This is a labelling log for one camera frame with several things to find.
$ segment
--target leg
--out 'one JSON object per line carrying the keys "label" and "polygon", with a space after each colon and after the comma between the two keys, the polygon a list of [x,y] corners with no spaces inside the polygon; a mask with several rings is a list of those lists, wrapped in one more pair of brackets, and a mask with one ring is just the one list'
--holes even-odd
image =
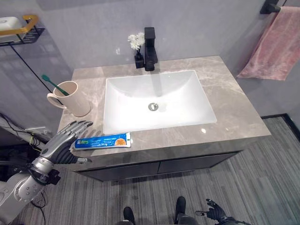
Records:
{"label": "leg", "polygon": [[123,210],[123,215],[124,215],[124,220],[128,220],[128,225],[132,224],[132,225],[135,225],[135,217],[133,215],[133,211],[130,207],[125,207],[124,210]]}
{"label": "leg", "polygon": [[199,225],[198,222],[185,214],[186,199],[180,196],[176,202],[175,224]]}
{"label": "leg", "polygon": [[130,221],[120,221],[116,225],[133,225]]}
{"label": "leg", "polygon": [[178,216],[178,224],[185,224],[185,225],[199,225],[195,218],[187,216],[185,214],[179,214]]}

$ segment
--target toothpaste tube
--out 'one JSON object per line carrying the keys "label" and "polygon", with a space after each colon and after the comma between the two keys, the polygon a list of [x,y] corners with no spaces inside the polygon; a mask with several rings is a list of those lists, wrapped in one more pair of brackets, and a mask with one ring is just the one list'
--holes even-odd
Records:
{"label": "toothpaste tube", "polygon": [[77,139],[73,145],[75,150],[103,149],[103,148],[129,148],[131,146],[130,133],[90,137]]}

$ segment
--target cabinet drawer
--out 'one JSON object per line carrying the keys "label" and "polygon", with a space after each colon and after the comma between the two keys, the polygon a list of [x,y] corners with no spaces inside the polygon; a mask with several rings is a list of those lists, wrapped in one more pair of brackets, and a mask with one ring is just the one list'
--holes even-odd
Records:
{"label": "cabinet drawer", "polygon": [[95,178],[100,181],[122,180],[127,178],[155,175],[158,172],[158,165],[159,162],[127,165],[80,172],[80,174]]}
{"label": "cabinet drawer", "polygon": [[172,173],[212,167],[213,165],[235,155],[236,153],[237,152],[164,161],[161,162],[158,173]]}

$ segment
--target foot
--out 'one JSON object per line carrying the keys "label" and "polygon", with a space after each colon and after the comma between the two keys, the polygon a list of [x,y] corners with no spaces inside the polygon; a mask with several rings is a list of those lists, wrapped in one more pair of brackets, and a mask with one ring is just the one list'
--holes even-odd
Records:
{"label": "foot", "polygon": [[185,214],[185,212],[186,212],[186,199],[180,196],[176,202],[175,224],[178,224],[179,213]]}
{"label": "foot", "polygon": [[135,225],[135,217],[130,207],[127,206],[124,208],[123,215],[124,215],[124,219],[130,221],[131,223],[133,223],[133,225]]}

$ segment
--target toothbrush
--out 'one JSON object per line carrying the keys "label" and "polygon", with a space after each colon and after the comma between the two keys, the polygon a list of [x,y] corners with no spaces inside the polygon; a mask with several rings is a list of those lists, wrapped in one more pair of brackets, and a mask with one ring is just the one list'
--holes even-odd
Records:
{"label": "toothbrush", "polygon": [[53,83],[47,75],[43,74],[43,75],[42,75],[42,79],[43,79],[44,81],[48,81],[50,84],[52,84],[54,87],[56,87],[56,88],[57,88],[61,93],[63,93],[65,96],[68,96],[68,95],[69,95],[65,90],[61,89],[59,86],[57,86],[55,83]]}

